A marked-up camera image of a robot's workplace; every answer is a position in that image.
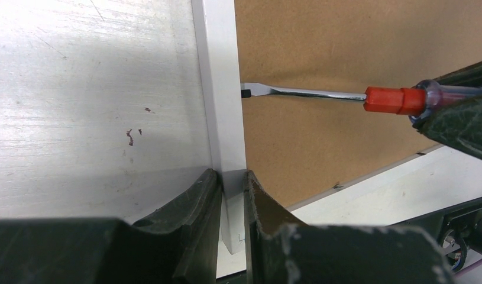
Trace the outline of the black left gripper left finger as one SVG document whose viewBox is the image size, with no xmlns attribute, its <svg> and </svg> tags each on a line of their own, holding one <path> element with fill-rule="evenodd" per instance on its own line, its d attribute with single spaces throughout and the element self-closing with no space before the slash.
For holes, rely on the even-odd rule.
<svg viewBox="0 0 482 284">
<path fill-rule="evenodd" d="M 0 220 L 0 283 L 215 283 L 222 183 L 204 171 L 153 213 Z"/>
</svg>

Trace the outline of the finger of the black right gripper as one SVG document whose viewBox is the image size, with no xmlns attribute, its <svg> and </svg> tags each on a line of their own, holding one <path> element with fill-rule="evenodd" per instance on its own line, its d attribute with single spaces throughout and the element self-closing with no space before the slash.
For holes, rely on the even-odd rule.
<svg viewBox="0 0 482 284">
<path fill-rule="evenodd" d="M 482 61 L 435 78 L 440 85 L 482 86 Z"/>
<path fill-rule="evenodd" d="M 426 138 L 482 160 L 482 95 L 445 106 L 412 127 Z"/>
</svg>

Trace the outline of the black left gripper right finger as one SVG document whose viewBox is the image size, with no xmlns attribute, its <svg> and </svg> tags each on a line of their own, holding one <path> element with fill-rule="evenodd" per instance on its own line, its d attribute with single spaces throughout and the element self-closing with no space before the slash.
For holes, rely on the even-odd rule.
<svg viewBox="0 0 482 284">
<path fill-rule="evenodd" d="M 440 246 L 406 226 L 309 225 L 244 175 L 248 283 L 454 283 Z"/>
</svg>

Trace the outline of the blue red screwdriver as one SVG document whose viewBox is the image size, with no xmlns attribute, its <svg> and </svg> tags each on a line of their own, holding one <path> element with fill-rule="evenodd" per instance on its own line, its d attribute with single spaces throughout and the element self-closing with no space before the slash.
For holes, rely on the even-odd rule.
<svg viewBox="0 0 482 284">
<path fill-rule="evenodd" d="M 429 117 L 439 109 L 463 99 L 482 95 L 482 85 L 448 86 L 435 80 L 423 80 L 411 88 L 386 88 L 369 86 L 363 93 L 292 89 L 242 83 L 241 97 L 284 95 L 302 98 L 334 99 L 362 103 L 367 112 L 405 115 L 412 123 Z"/>
</svg>

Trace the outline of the white picture frame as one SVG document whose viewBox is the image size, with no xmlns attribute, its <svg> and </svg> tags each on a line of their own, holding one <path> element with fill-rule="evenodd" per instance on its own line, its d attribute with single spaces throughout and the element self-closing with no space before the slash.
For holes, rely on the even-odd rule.
<svg viewBox="0 0 482 284">
<path fill-rule="evenodd" d="M 212 164 L 224 182 L 221 237 L 244 248 L 242 177 L 246 171 L 233 1 L 193 1 L 193 20 Z M 390 225 L 482 196 L 482 161 L 440 147 L 291 211 L 310 224 Z"/>
</svg>

